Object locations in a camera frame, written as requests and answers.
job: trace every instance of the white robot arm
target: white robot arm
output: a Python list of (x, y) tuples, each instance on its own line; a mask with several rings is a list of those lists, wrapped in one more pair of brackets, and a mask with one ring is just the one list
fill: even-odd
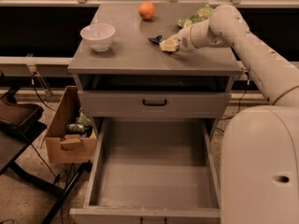
[(239, 11), (217, 7), (206, 21), (163, 41), (162, 50), (234, 49), (267, 99), (237, 114), (221, 150), (222, 224), (299, 223), (299, 70), (250, 30)]

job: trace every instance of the drawer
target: drawer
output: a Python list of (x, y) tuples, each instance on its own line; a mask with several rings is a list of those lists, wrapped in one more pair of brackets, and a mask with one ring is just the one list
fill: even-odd
[(213, 163), (200, 119), (104, 119), (84, 207), (70, 214), (82, 224), (220, 223)]
[(228, 92), (80, 91), (90, 117), (220, 118)]

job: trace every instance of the white bowl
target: white bowl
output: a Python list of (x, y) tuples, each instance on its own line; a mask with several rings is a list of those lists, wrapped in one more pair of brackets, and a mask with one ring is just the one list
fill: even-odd
[(83, 40), (94, 50), (107, 50), (113, 43), (115, 28), (105, 23), (93, 23), (80, 32)]

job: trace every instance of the cardboard box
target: cardboard box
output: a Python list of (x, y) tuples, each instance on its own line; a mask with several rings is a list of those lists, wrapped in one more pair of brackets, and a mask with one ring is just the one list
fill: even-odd
[(93, 132), (89, 138), (71, 137), (65, 142), (66, 124), (78, 116), (80, 101), (77, 87), (66, 87), (61, 102), (46, 133), (50, 163), (82, 163), (90, 159), (96, 146)]

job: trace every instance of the orange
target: orange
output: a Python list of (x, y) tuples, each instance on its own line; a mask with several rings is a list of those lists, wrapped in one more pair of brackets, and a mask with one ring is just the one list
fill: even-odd
[(140, 4), (138, 12), (143, 20), (150, 20), (155, 14), (155, 6), (151, 2), (143, 2)]

